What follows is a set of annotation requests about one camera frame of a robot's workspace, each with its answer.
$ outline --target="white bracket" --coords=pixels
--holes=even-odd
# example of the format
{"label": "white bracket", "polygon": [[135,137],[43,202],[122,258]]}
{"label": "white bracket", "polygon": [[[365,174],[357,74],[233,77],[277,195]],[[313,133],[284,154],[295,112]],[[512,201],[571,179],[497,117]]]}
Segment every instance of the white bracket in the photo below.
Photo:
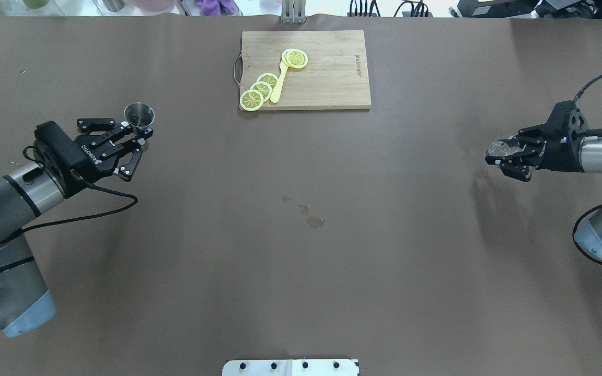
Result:
{"label": "white bracket", "polygon": [[283,24],[305,24],[306,0],[282,0],[280,22]]}
{"label": "white bracket", "polygon": [[228,361],[222,376],[359,376],[356,359],[271,359]]}

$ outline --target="white mounting plate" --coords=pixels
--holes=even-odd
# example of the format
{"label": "white mounting plate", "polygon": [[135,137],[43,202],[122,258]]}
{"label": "white mounting plate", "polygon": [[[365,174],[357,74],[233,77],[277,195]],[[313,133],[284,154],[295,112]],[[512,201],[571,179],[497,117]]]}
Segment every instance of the white mounting plate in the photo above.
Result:
{"label": "white mounting plate", "polygon": [[359,361],[356,359],[228,361],[222,368],[222,376],[359,376]]}

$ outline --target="brown table surface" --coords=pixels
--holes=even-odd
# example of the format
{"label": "brown table surface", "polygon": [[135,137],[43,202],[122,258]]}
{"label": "brown table surface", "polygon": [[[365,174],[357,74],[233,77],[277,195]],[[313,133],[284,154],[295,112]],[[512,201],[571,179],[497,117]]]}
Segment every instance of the brown table surface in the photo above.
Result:
{"label": "brown table surface", "polygon": [[[370,111],[243,113],[242,31],[363,29]],[[117,216],[29,233],[57,316],[0,374],[220,374],[351,357],[363,375],[602,374],[602,267],[571,228],[602,176],[483,161],[602,73],[602,21],[0,18],[0,176],[33,129],[157,112]],[[602,127],[602,81],[580,105]],[[290,197],[284,202],[282,197]],[[123,205],[84,192],[39,221]],[[324,217],[306,223],[299,204]]]}

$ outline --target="cutting board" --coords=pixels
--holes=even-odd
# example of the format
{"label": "cutting board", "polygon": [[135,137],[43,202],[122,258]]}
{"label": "cutting board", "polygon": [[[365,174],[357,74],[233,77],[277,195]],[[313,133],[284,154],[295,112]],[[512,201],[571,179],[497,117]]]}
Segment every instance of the cutting board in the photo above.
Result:
{"label": "cutting board", "polygon": [[262,73],[279,76],[280,54],[287,48],[308,53],[308,65],[290,68],[280,101],[266,102],[260,111],[371,108],[363,30],[244,31],[241,93]]}

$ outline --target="purple towel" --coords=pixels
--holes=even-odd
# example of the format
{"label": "purple towel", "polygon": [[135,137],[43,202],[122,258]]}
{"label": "purple towel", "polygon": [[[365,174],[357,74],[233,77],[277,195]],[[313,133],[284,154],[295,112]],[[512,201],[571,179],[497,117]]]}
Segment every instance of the purple towel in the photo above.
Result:
{"label": "purple towel", "polygon": [[201,5],[201,15],[220,15],[220,6],[228,14],[234,13],[234,0],[196,0]]}

